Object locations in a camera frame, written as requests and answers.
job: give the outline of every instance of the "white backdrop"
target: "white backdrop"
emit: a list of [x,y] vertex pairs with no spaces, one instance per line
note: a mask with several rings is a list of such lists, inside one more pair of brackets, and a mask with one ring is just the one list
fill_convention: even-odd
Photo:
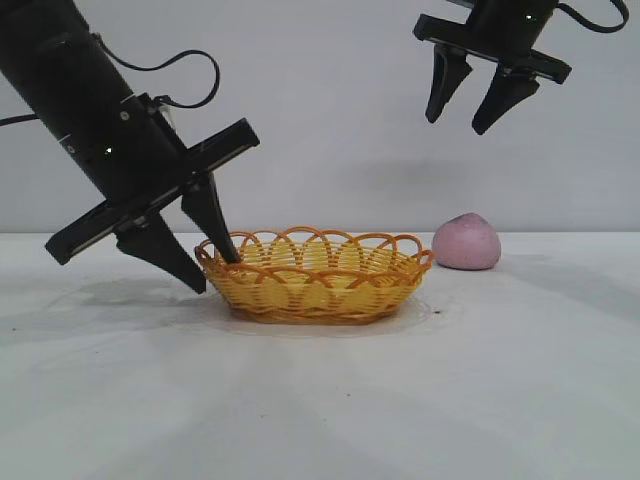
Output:
[[[572,0],[600,23],[606,0]],[[536,48],[574,67],[484,137],[470,123],[494,65],[475,71],[441,120],[424,118],[432,45],[420,13],[462,21],[444,0],[77,0],[118,54],[155,65],[186,48],[221,63],[220,94],[176,111],[191,145],[246,117],[262,145],[217,173],[231,228],[298,224],[432,230],[475,211],[500,230],[640,229],[640,9],[621,33],[589,32],[558,12]],[[123,70],[137,92],[196,101],[211,69]],[[26,106],[0,79],[2,116]],[[0,129],[0,231],[54,231],[101,197],[45,128]],[[177,205],[166,218],[193,231]]]

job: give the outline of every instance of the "woven basket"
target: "woven basket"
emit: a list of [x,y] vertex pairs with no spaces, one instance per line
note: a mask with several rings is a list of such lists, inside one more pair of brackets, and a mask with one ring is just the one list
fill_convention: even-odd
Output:
[[[261,323],[373,323],[398,309],[434,260],[412,235],[295,227],[231,237],[241,263],[211,256],[209,241],[196,247],[196,258],[232,310]],[[404,243],[416,253],[402,252]]]

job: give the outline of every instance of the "black cable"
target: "black cable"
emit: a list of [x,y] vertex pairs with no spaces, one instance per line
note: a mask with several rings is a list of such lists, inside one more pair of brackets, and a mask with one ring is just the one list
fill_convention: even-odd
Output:
[[160,96],[154,98],[155,102],[162,103],[164,105],[169,105],[169,106],[176,107],[176,108],[187,108],[187,109],[201,108],[201,107],[204,107],[205,105],[211,103],[211,101],[214,99],[214,97],[218,93],[218,89],[220,88],[220,66],[218,65],[218,62],[216,62],[215,58],[213,58],[207,52],[203,52],[202,50],[185,50],[184,52],[179,53],[175,57],[170,58],[169,60],[164,62],[162,65],[158,65],[157,67],[139,67],[139,66],[133,65],[133,64],[131,64],[129,62],[125,62],[121,58],[118,58],[105,45],[104,41],[102,40],[102,37],[100,37],[99,34],[94,34],[93,36],[98,41],[98,44],[100,45],[100,47],[113,60],[118,62],[123,67],[129,68],[131,70],[136,70],[138,72],[155,72],[157,70],[162,70],[163,68],[166,68],[166,67],[168,67],[170,65],[173,65],[174,63],[178,62],[179,60],[182,60],[183,58],[188,57],[190,55],[200,55],[200,56],[208,58],[211,61],[211,63],[213,64],[213,68],[215,70],[215,73],[216,73],[216,79],[215,79],[215,82],[213,84],[213,88],[211,89],[211,92],[209,92],[209,95],[207,95],[204,100],[202,100],[201,102],[198,102],[198,103],[194,103],[192,105],[184,105],[182,103],[178,103],[178,102],[174,101],[169,95],[160,95]]
[[14,123],[30,122],[31,120],[38,120],[38,116],[31,113],[29,115],[20,115],[18,117],[3,118],[0,120],[0,127],[13,125]]
[[558,4],[558,10],[562,10],[564,13],[573,18],[576,22],[578,22],[583,27],[588,28],[594,32],[598,33],[614,33],[622,30],[627,22],[629,21],[629,8],[625,5],[624,0],[610,0],[611,3],[618,9],[620,14],[622,15],[622,23],[616,25],[614,27],[604,27],[602,25],[598,25],[597,23],[593,23],[584,17],[580,12],[575,10],[573,7],[567,5],[566,3]]

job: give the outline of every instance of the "white tabletop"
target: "white tabletop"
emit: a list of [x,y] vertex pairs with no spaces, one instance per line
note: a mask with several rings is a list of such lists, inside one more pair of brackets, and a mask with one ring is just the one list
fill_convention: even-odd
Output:
[[360,328],[233,320],[46,238],[0,236],[2,479],[640,478],[640,234],[503,235]]

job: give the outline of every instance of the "pink ball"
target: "pink ball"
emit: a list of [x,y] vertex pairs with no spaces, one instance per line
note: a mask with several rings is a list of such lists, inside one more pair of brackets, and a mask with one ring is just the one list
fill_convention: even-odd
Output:
[[438,264],[459,270],[489,270],[502,255],[500,238],[480,215],[467,213],[442,225],[433,237]]

